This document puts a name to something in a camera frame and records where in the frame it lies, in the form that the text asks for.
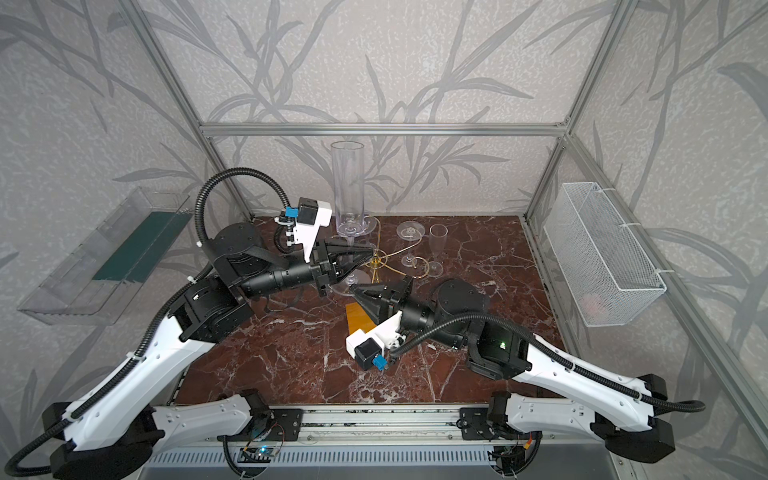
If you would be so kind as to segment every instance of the blue connector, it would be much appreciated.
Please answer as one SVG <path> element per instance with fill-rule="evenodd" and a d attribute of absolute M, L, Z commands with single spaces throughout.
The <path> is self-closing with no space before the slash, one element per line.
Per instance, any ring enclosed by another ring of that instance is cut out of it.
<path fill-rule="evenodd" d="M 379 369 L 380 372 L 383 372 L 384 371 L 384 367 L 386 366 L 386 359 L 383 356 L 381 356 L 381 355 L 377 355 L 373 359 L 373 365 L 377 369 Z"/>

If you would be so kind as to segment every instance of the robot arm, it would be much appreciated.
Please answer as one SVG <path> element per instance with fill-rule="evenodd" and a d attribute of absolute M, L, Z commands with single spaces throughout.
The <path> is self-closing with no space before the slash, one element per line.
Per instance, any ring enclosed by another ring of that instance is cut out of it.
<path fill-rule="evenodd" d="M 562 352 L 540 336 L 486 313 L 489 298 L 463 280 L 446 280 L 434 302 L 413 298 L 411 277 L 395 285 L 358 285 L 355 300 L 376 323 L 347 337 L 347 352 L 363 369 L 382 370 L 430 338 L 453 349 L 466 346 L 467 367 L 493 380 L 513 379 L 551 390 L 563 399 L 530 399 L 503 392 L 494 396 L 481 428 L 459 425 L 498 438 L 548 430 L 599 439 L 617 455 L 657 462 L 674 451 L 669 423 L 659 415 L 700 412 L 701 402 L 667 402 L 664 380 L 655 375 L 621 376 Z M 416 337 L 406 342 L 409 333 Z"/>
<path fill-rule="evenodd" d="M 276 218 L 279 235 L 302 250 L 276 255 L 251 223 L 235 223 L 208 238 L 204 209 L 213 187 L 233 175 L 257 177 L 269 184 L 285 207 Z M 212 177 L 200 189 L 195 227 L 210 263 L 172 297 L 155 316 L 136 352 L 129 353 L 107 378 L 80 399 L 55 403 L 43 414 L 45 433 L 17 452 L 5 473 L 24 477 L 52 473 L 54 478 L 123 478 L 152 455 L 213 435 L 235 435 L 267 427 L 271 412 L 256 393 L 188 407 L 148 407 L 149 402 L 195 359 L 230 335 L 254 312 L 250 300 L 281 290 L 314 284 L 320 296 L 352 270 L 370 260 L 372 249 L 346 241 L 317 240 L 329 225 L 327 202 L 301 198 L 293 208 L 277 183 L 258 170 L 234 168 Z M 212 266 L 216 272 L 208 275 Z M 20 467 L 21 460 L 48 439 L 66 443 L 51 455 L 51 467 Z"/>

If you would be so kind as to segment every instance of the gold wire stand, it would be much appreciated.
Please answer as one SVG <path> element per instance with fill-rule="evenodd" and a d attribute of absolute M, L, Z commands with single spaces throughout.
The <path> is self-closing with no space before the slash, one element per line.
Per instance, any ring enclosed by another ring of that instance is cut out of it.
<path fill-rule="evenodd" d="M 387 253 L 381 248 L 379 248 L 382 241 L 382 223 L 376 217 L 369 217 L 369 218 L 376 220 L 376 223 L 378 224 L 377 229 L 379 231 L 376 238 L 376 248 L 373 251 L 373 258 L 369 260 L 368 263 L 364 263 L 365 266 L 371 269 L 371 283 L 381 282 L 381 278 L 379 277 L 379 270 L 381 270 L 382 268 L 388 268 L 391 271 L 395 273 L 399 273 L 400 275 L 403 275 L 403 276 L 408 275 L 407 273 L 403 273 L 400 270 L 397 270 L 389 266 L 387 264 L 389 262 L 389 258 L 394 257 L 395 255 L 398 255 L 400 253 L 403 253 L 406 250 L 410 250 L 413 247 L 416 247 L 422 242 L 422 239 L 424 238 L 424 236 L 422 236 L 422 238 L 419 238 L 418 242 L 408 245 L 406 248 L 402 248 L 393 253 Z M 425 276 L 429 275 L 429 261 L 424 257 L 413 257 L 413 259 L 414 259 L 414 267 L 416 265 L 416 260 L 421 260 L 422 262 L 424 262 L 424 273 L 419 276 L 414 276 L 414 278 L 424 278 Z"/>

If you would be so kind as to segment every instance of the red marble surface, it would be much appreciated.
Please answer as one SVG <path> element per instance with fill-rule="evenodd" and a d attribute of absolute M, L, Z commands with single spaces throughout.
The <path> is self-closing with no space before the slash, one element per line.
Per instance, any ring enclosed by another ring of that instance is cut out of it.
<path fill-rule="evenodd" d="M 563 348 L 547 297 L 517 217 L 380 217 L 381 248 L 394 252 L 407 243 L 396 227 L 416 220 L 427 231 L 434 223 L 449 229 L 445 252 L 439 260 L 445 274 L 414 282 L 414 294 L 426 298 L 442 279 L 462 278 L 491 296 L 490 312 L 525 325 L 550 343 Z M 274 222 L 257 220 L 265 239 Z M 321 237 L 332 234 L 323 229 Z M 415 253 L 427 257 L 427 238 Z M 400 256 L 391 265 L 398 269 Z M 400 275 L 382 270 L 382 280 Z M 279 309 L 296 291 L 274 296 L 270 308 Z M 494 391 L 527 396 L 552 396 L 534 386 L 512 380 L 493 382 L 465 366 L 466 351 L 425 342 L 404 355 L 385 372 L 363 372 L 346 352 L 349 334 L 345 305 L 351 297 L 320 298 L 306 288 L 295 307 L 265 313 L 264 300 L 254 303 L 257 315 L 198 359 L 181 385 L 177 403 L 209 402 L 244 389 L 256 388 L 270 404 L 348 402 L 487 402 Z"/>

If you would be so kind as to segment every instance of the green sheet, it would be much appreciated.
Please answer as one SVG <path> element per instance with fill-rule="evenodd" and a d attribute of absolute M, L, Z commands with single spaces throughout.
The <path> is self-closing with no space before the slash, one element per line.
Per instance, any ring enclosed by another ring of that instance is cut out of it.
<path fill-rule="evenodd" d="M 143 283 L 192 214 L 151 212 L 104 262 L 93 280 L 128 280 Z"/>

